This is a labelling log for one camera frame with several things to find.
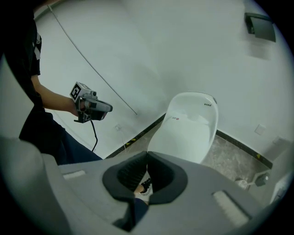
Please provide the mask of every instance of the floor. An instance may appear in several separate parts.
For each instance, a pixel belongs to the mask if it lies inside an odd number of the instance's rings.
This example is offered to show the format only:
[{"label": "floor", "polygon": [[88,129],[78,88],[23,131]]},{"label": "floor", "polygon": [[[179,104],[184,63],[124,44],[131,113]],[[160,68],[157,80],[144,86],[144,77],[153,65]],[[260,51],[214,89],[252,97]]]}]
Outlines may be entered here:
[{"label": "floor", "polygon": [[[147,151],[148,144],[160,125],[161,123],[116,157],[126,153]],[[202,164],[217,170],[232,181],[244,179],[248,183],[252,181],[256,173],[269,170],[268,167],[251,155],[217,135]]]}]

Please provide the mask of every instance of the black wall fixture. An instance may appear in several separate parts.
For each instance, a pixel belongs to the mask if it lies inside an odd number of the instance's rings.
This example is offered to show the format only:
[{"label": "black wall fixture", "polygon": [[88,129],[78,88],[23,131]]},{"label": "black wall fixture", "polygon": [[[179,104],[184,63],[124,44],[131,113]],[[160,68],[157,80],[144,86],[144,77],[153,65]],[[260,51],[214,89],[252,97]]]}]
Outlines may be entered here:
[{"label": "black wall fixture", "polygon": [[244,20],[249,34],[255,34],[256,38],[276,42],[273,21],[269,17],[255,13],[245,13]]}]

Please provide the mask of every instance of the black cable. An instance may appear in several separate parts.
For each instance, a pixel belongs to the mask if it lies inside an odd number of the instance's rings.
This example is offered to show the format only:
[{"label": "black cable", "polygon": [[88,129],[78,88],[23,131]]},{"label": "black cable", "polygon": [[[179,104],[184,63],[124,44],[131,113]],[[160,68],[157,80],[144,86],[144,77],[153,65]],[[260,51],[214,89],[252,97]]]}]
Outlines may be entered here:
[{"label": "black cable", "polygon": [[95,134],[95,139],[96,139],[96,143],[94,145],[94,148],[92,149],[92,151],[94,151],[95,147],[96,147],[96,144],[98,142],[98,138],[97,138],[97,135],[96,135],[96,131],[95,131],[95,127],[94,127],[94,124],[92,122],[92,120],[90,120],[91,124],[92,124],[92,127],[93,127],[93,131],[94,131],[94,134]]}]

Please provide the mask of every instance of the dark pants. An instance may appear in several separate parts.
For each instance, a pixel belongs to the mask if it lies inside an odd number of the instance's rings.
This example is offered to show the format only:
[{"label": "dark pants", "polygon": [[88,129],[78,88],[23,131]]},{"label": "dark pants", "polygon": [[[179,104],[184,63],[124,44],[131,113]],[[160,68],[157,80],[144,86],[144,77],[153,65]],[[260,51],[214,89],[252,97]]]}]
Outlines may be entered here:
[{"label": "dark pants", "polygon": [[149,206],[139,198],[135,198],[135,223],[138,224],[139,221],[144,217]]},{"label": "dark pants", "polygon": [[91,150],[76,141],[69,133],[65,132],[61,139],[55,160],[58,165],[102,160]]}]

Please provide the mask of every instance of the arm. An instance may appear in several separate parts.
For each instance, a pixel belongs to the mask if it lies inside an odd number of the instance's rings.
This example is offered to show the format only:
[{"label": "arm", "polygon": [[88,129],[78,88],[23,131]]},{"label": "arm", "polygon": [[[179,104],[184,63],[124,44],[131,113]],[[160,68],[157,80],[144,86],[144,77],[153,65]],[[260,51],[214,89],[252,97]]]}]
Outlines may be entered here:
[{"label": "arm", "polygon": [[77,116],[74,101],[63,95],[56,94],[43,86],[37,75],[31,77],[35,90],[41,95],[43,107],[47,109],[67,111]]}]

